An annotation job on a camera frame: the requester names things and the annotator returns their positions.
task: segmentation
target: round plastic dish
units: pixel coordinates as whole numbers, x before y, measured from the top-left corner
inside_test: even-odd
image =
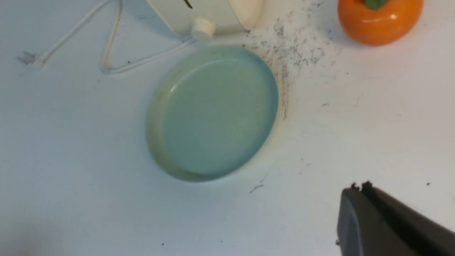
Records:
[[[206,48],[159,85],[147,114],[147,144],[175,178],[216,179],[256,154],[277,110],[277,83],[261,57],[236,46]]]

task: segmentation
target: white table surface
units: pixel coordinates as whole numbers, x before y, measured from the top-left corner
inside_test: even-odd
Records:
[[[455,1],[426,1],[410,34],[370,48],[335,0],[267,0],[258,29],[213,44],[264,55],[279,117],[249,163],[203,184],[159,170],[144,123],[165,74],[206,46],[105,75],[112,2],[41,71],[15,60],[98,2],[0,4],[0,255],[340,255],[341,190],[366,180],[455,230]],[[181,43],[143,0],[121,22],[114,66]]]

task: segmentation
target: power cord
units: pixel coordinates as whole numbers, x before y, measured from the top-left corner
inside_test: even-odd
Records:
[[[98,13],[104,6],[106,6],[108,3],[114,0],[105,0],[104,2],[98,4],[95,6],[89,13],[87,13],[74,27],[66,34],[64,35],[56,44],[51,47],[48,51],[41,53],[41,54],[31,54],[29,52],[23,52],[24,55],[17,57],[19,61],[22,63],[26,64],[27,67],[30,67],[35,70],[40,70],[50,59],[50,57],[57,51],[62,45],[64,45],[73,35],[75,35],[86,23],[89,19],[91,19],[93,16],[95,16],[96,13]],[[111,52],[112,45],[114,43],[115,35],[117,33],[117,28],[118,24],[120,23],[120,18],[121,14],[123,11],[123,0],[118,0],[119,3],[119,8],[117,12],[117,16],[114,21],[114,25],[112,26],[112,31],[111,35],[109,36],[109,39],[107,41],[107,45],[104,49],[104,54],[103,54],[103,59],[101,63],[101,71],[107,74],[119,74],[123,73],[125,71],[131,70],[135,67],[144,65],[148,62],[157,60],[159,58],[162,58],[164,56],[170,55],[172,53],[175,53],[188,45],[194,43],[194,39],[190,38],[186,42],[170,49],[167,51],[160,52],[158,54],[154,54],[148,57],[145,57],[143,59],[140,59],[138,61],[135,61],[133,63],[129,63],[127,65],[121,66],[121,67],[112,67],[108,62],[109,62],[109,56]]]

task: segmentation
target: green leaf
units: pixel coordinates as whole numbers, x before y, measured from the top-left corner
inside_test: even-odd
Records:
[[[372,10],[381,9],[389,0],[363,0],[365,5]]]

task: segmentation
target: orange fruit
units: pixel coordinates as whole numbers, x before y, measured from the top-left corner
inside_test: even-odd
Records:
[[[338,18],[344,32],[357,42],[381,46],[406,35],[420,18],[424,0],[389,0],[378,10],[364,0],[339,0]]]

